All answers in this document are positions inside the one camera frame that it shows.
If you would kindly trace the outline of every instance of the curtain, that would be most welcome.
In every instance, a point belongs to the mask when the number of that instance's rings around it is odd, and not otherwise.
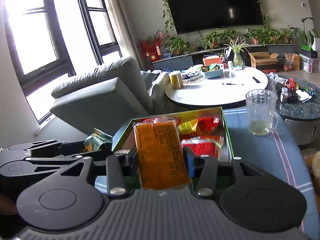
[[[105,0],[111,25],[123,57],[133,57],[144,68],[144,62],[136,46],[135,37],[127,19],[122,0]]]

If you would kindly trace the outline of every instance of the green-edged box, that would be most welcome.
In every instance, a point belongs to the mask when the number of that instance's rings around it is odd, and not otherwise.
[[[223,130],[224,142],[223,142],[223,147],[221,151],[220,161],[231,162],[231,159],[234,157],[230,135],[227,127],[227,122],[223,114],[222,107],[214,107],[214,108],[180,112],[180,113],[174,113],[174,114],[162,114],[162,115],[154,115],[154,116],[147,116],[143,118],[132,119],[127,125],[127,127],[122,126],[118,131],[118,133],[115,135],[113,149],[112,149],[113,152],[121,149],[131,149],[135,145],[133,124],[137,122],[142,122],[147,118],[156,117],[156,116],[168,116],[172,118],[180,118],[181,122],[187,122],[187,121],[196,119],[198,117],[204,117],[204,116],[219,117],[224,128]]]

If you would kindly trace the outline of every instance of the cup handle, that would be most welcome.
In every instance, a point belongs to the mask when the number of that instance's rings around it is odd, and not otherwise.
[[[275,111],[270,110],[270,115],[273,117],[271,132],[274,132],[278,126],[278,114]]]

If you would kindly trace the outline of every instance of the black tv screen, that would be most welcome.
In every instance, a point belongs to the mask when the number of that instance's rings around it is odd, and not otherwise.
[[[263,25],[258,0],[168,0],[178,34],[240,25]]]

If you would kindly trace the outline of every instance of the tv cabinet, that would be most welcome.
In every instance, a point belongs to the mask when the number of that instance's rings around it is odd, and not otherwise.
[[[183,70],[188,69],[193,65],[203,64],[203,56],[211,53],[223,53],[225,47],[207,49],[197,52],[190,52],[188,54],[183,54],[180,56],[175,56],[171,58],[165,58],[153,62],[154,69],[170,69],[170,70]],[[250,44],[247,46],[250,53],[267,51],[269,54],[277,53],[279,57],[284,57],[285,53],[295,53],[294,44],[275,44],[275,45],[254,45]],[[247,52],[241,52],[241,57],[245,62],[245,65],[251,66],[251,60]],[[233,60],[233,52],[231,52],[230,60]]]

